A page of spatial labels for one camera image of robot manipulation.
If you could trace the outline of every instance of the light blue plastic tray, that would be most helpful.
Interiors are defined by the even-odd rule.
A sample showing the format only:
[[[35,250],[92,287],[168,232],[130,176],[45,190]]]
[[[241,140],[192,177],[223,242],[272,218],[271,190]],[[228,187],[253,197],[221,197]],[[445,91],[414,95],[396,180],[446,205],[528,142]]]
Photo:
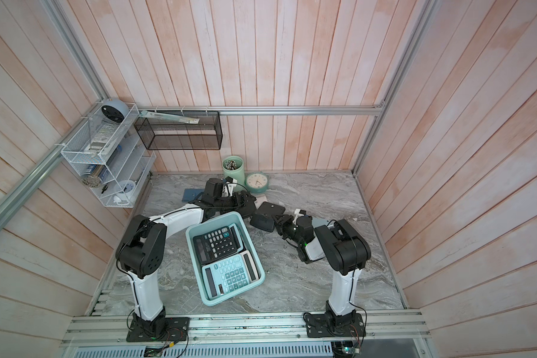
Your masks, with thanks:
[[[252,259],[254,260],[255,265],[257,266],[259,279],[243,288],[239,288],[238,290],[234,290],[233,292],[223,294],[220,297],[210,300],[209,297],[207,296],[207,290],[205,289],[205,285],[203,283],[204,282],[203,273],[201,272],[201,268],[203,266],[199,263],[199,260],[197,260],[197,258],[195,257],[195,247],[193,245],[193,237],[197,235],[210,233],[211,231],[216,230],[219,227],[229,226],[232,224],[236,224],[239,228],[240,236],[243,239],[244,248],[245,250],[248,250],[251,253]],[[195,270],[195,276],[197,277],[197,284],[199,285],[199,293],[201,294],[201,300],[207,306],[214,306],[216,304],[219,304],[225,300],[228,300],[231,297],[235,297],[238,294],[241,294],[247,290],[251,290],[264,282],[265,276],[266,276],[265,269],[263,268],[263,265],[260,263],[259,256],[257,254],[257,251],[255,250],[255,247],[252,246],[252,240],[251,240],[251,237],[249,236],[249,232],[247,231],[246,226],[244,225],[243,218],[240,216],[238,212],[231,211],[224,215],[210,219],[202,224],[189,226],[189,228],[185,232],[185,236],[187,238],[187,244],[189,245],[189,252],[191,253],[191,261],[193,262],[193,270]]]

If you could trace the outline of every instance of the marble tabletop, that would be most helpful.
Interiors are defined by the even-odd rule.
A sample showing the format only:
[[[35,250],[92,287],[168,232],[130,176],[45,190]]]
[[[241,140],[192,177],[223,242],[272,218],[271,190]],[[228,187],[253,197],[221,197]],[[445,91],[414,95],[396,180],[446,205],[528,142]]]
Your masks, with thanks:
[[[220,175],[162,175],[153,180],[153,190],[143,211],[146,216],[179,208],[183,191],[203,188]],[[401,309],[400,295],[387,260],[374,232],[369,213],[349,172],[269,174],[269,202],[286,207],[286,213],[305,209],[324,219],[347,219],[368,241],[372,258],[360,275],[354,303],[365,309]],[[159,268],[160,297],[168,314],[255,313],[279,311],[324,311],[330,296],[333,270],[327,260],[305,264],[296,250],[274,230],[267,233],[249,225],[247,230],[266,272],[258,287],[215,306],[201,301],[185,230],[167,239]],[[133,308],[127,277],[117,273],[102,312],[104,316],[127,315]]]

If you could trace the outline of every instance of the green alarm clock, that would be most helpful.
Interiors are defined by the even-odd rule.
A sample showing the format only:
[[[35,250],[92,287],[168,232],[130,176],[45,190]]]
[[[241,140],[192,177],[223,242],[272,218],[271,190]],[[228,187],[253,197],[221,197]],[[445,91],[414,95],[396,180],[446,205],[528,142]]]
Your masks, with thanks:
[[[263,172],[250,173],[244,182],[253,194],[261,194],[269,187],[269,177]]]

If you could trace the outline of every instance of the light blue calculator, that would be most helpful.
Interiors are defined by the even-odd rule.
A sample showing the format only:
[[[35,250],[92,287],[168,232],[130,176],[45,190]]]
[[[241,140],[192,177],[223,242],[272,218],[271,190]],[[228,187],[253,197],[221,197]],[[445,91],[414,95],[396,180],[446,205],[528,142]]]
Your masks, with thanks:
[[[244,288],[258,279],[257,268],[252,264],[248,250],[205,265],[201,269],[210,299]],[[253,280],[250,279],[250,272],[253,272]]]

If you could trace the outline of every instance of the pen holder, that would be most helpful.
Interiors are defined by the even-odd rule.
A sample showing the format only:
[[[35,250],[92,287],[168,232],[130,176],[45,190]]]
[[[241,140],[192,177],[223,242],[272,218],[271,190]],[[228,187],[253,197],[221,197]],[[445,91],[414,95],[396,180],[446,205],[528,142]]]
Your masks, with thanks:
[[[227,169],[227,163],[234,162],[236,164],[235,169]],[[223,176],[226,178],[230,176],[233,179],[236,179],[236,182],[244,185],[244,161],[238,155],[229,155],[222,162],[223,167]],[[243,187],[235,188],[236,191],[244,190]]]

